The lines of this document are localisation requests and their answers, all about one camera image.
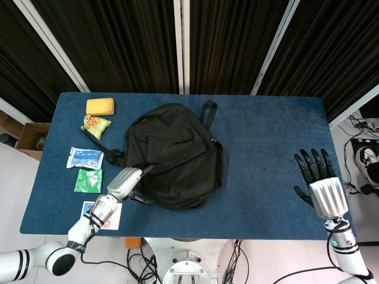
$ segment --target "white robotic arm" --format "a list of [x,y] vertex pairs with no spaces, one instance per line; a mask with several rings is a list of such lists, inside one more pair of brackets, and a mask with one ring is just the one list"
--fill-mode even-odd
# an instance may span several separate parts
[[70,271],[76,258],[84,253],[87,242],[117,209],[117,203],[130,194],[150,169],[123,169],[107,186],[108,194],[99,196],[92,209],[69,230],[67,245],[52,241],[29,250],[0,253],[0,283],[21,280],[36,267],[46,268],[56,276]]
[[372,273],[366,268],[349,221],[343,218],[349,210],[348,204],[328,153],[321,149],[324,164],[318,152],[315,149],[311,150],[317,164],[316,168],[308,153],[303,149],[300,152],[305,162],[297,154],[295,159],[307,183],[310,196],[306,195],[298,186],[295,186],[294,189],[303,201],[314,208],[320,218],[326,220],[325,229],[329,235],[328,241],[335,252],[339,267],[334,263],[333,265],[340,271],[353,275],[340,284],[377,284]]

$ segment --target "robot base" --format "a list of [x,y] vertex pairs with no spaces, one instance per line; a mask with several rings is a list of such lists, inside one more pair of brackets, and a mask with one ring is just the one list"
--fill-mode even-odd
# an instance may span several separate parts
[[163,284],[217,284],[217,261],[227,240],[178,241],[145,238],[151,246]]

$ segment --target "black curtain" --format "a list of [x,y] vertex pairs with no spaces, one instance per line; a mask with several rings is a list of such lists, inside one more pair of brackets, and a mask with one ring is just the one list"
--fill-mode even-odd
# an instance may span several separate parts
[[361,115],[364,118],[378,118],[379,117],[379,96],[376,96],[360,109]]
[[32,3],[92,92],[178,93],[172,0]]
[[0,97],[37,122],[49,122],[58,96],[77,87],[12,0],[0,1]]
[[323,98],[329,121],[379,83],[379,2],[301,1],[258,95]]
[[191,0],[190,93],[250,94],[287,4]]

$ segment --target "robot finger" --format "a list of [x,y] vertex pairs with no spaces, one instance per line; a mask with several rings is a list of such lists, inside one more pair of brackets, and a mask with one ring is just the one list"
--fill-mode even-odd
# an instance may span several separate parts
[[314,182],[315,180],[313,179],[313,176],[309,172],[309,170],[308,170],[305,162],[303,161],[303,159],[298,154],[295,154],[295,159],[296,159],[296,161],[298,163],[298,166],[299,166],[299,168],[301,170],[301,174],[303,175],[303,178],[306,181],[307,185],[309,183]]
[[312,149],[311,152],[312,152],[312,155],[316,161],[317,169],[318,169],[319,174],[320,174],[320,178],[321,179],[327,178],[326,168],[325,168],[324,162],[322,161],[320,155],[318,154],[318,152],[315,149]]
[[295,189],[295,192],[297,193],[297,195],[305,202],[307,202],[310,206],[313,207],[313,203],[312,203],[312,199],[309,195],[306,195],[304,193],[304,191],[301,190],[300,187],[298,187],[297,185],[294,186],[294,189]]
[[318,173],[316,167],[313,164],[311,157],[308,155],[308,153],[304,149],[300,149],[300,153],[303,155],[303,157],[307,163],[307,167],[313,176],[313,179],[315,181],[318,181],[320,179],[320,176],[319,176],[319,173]]
[[330,159],[329,154],[327,153],[327,151],[325,149],[321,149],[321,154],[324,157],[324,161],[325,161],[325,165],[326,165],[326,171],[327,171],[327,176],[329,178],[335,177],[336,173],[334,171],[334,167],[333,167],[333,164],[332,164],[332,161]]

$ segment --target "snack bag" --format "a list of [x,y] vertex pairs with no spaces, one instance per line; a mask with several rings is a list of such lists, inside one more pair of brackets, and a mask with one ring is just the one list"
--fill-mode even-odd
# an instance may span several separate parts
[[106,120],[101,117],[92,117],[89,114],[84,116],[84,125],[82,129],[87,129],[89,133],[100,140],[102,132],[112,123],[110,120]]

